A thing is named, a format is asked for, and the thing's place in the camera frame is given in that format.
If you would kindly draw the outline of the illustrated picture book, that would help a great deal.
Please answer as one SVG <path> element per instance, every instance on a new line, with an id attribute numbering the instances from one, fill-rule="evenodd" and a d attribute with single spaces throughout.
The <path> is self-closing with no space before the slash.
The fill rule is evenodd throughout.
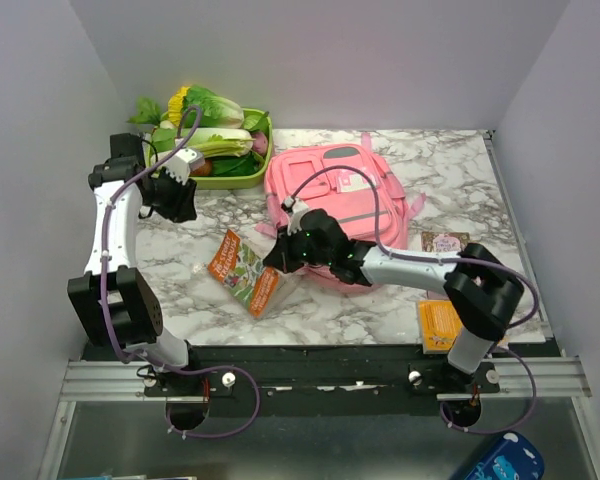
<path id="1" fill-rule="evenodd" d="M 433 232 L 421 233 L 421 247 L 424 252 L 459 252 L 470 242 L 467 232 Z"/>

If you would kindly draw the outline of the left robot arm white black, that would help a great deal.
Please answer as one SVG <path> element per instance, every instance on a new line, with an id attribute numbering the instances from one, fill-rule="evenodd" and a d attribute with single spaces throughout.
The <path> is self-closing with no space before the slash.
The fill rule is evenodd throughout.
<path id="1" fill-rule="evenodd" d="M 142 208 L 173 223 L 197 217 L 190 173 L 204 157 L 183 140 L 177 145 L 176 152 L 155 154 L 148 167 L 142 138 L 111 136 L 110 158 L 88 176 L 97 208 L 90 257 L 83 274 L 69 280 L 67 293 L 92 345 L 112 348 L 123 362 L 138 358 L 168 368 L 168 384 L 189 395 L 200 387 L 202 372 L 188 342 L 165 327 L 159 300 L 136 259 Z"/>

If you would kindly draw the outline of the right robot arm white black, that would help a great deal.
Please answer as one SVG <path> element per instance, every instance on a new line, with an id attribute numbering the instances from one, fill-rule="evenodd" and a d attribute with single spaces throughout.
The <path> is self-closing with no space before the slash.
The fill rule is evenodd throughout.
<path id="1" fill-rule="evenodd" d="M 438 254 L 389 249 L 349 238 L 323 209 L 296 215 L 280 227 L 263 263 L 282 273 L 325 267 L 347 285 L 398 285 L 446 295 L 462 323 L 439 370 L 442 384 L 454 392 L 474 383 L 478 366 L 503 339 L 524 293 L 517 273 L 480 244 Z"/>

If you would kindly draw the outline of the orange treehouse book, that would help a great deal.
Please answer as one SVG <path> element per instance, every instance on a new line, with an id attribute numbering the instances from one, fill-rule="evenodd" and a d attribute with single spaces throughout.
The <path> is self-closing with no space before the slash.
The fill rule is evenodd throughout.
<path id="1" fill-rule="evenodd" d="M 226 231 L 207 270 L 254 318 L 274 310 L 300 280 L 298 275 L 265 266 L 260 251 L 232 230 Z"/>

